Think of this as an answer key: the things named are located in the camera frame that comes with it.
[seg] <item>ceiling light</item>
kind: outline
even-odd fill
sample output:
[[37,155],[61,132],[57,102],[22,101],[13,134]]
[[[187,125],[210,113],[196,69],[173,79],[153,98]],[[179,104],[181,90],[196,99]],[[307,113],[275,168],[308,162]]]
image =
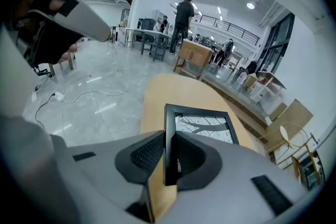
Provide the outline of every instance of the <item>ceiling light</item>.
[[252,3],[247,3],[246,6],[247,6],[248,8],[250,8],[250,9],[254,9],[254,8],[255,8],[254,5],[253,5]]

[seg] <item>wooden table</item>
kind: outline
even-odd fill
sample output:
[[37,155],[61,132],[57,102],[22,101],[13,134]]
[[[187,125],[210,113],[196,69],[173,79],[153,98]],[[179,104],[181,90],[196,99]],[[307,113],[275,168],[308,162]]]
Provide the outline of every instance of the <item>wooden table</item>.
[[[70,53],[70,58],[69,60],[66,60],[67,62],[69,62],[69,67],[70,67],[70,70],[73,70],[74,69],[74,64],[72,63],[72,58],[71,58],[71,53]],[[61,64],[62,62],[66,62],[66,61],[63,61],[63,60],[59,60],[58,63]],[[54,71],[54,67],[53,67],[54,64],[52,63],[49,63],[49,69],[50,69],[50,73],[52,76],[55,75],[55,71]]]
[[[177,74],[161,74],[148,83],[141,117],[141,134],[164,129],[164,106],[167,103],[226,111],[240,146],[258,152],[238,117],[214,89],[198,80]],[[152,213],[157,221],[169,210],[177,197],[176,185],[163,185],[163,158],[151,175],[148,187]]]

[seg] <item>fluorescent light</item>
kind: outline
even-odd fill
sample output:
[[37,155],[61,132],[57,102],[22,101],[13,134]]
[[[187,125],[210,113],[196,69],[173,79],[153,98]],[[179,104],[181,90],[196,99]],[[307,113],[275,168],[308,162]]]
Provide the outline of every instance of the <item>fluorescent light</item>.
[[247,3],[246,6],[247,6],[248,8],[250,8],[250,9],[254,9],[254,8],[255,8],[254,5],[253,5],[252,3]]
[[115,107],[116,105],[117,105],[117,103],[113,103],[113,104],[110,104],[110,105],[108,105],[108,106],[105,106],[104,108],[102,108],[102,109],[100,109],[100,110],[97,110],[97,111],[95,112],[95,114],[98,114],[98,113],[103,112],[103,111],[105,111],[105,110],[107,110],[107,109],[113,108],[113,107]]
[[101,79],[102,77],[97,77],[97,78],[94,78],[94,79],[90,79],[90,80],[88,80],[86,83],[89,83],[89,82],[91,82],[91,81],[95,81],[95,80],[97,80],[97,79]]

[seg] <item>white table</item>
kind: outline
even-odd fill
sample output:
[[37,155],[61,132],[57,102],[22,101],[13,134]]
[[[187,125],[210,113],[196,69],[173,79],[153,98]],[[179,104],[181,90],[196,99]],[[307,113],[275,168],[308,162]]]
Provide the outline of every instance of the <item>white table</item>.
[[[274,83],[277,86],[280,86],[279,91],[276,93],[276,98],[278,97],[278,95],[280,94],[281,88],[284,88],[286,90],[285,85],[283,85],[280,80],[271,72],[268,71],[260,71],[259,72],[260,76],[262,76],[263,78],[266,79],[266,83],[264,84],[264,86],[262,88],[260,88],[259,91],[257,91],[253,96],[260,96],[261,93],[268,87],[268,85],[270,85],[271,83]],[[258,83],[258,80],[256,80],[250,87],[251,89],[253,89],[253,87],[255,86],[255,84]]]
[[[129,31],[133,31],[133,38],[131,41],[128,41],[128,36],[129,36]],[[131,47],[133,46],[133,43],[134,43],[134,34],[135,32],[138,31],[140,33],[143,33],[144,30],[142,29],[137,29],[137,28],[129,28],[129,27],[126,27],[126,32],[125,32],[125,43],[124,43],[124,47],[127,47],[127,43],[128,42],[131,42]]]

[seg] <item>railing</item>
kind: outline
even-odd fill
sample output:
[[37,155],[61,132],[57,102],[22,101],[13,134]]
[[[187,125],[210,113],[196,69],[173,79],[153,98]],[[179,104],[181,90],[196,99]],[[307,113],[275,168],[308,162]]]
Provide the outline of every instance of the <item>railing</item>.
[[225,30],[228,31],[230,34],[240,37],[243,40],[245,40],[247,43],[256,46],[258,43],[258,40],[260,39],[258,36],[252,34],[251,32],[236,26],[234,24],[231,24],[229,22],[226,22],[224,20],[219,20],[217,18],[214,17],[210,17],[207,15],[199,15],[199,14],[195,14],[195,16],[193,17],[193,21],[194,22],[202,22],[205,24],[209,24],[212,25],[214,27],[217,27],[218,29],[221,30]]

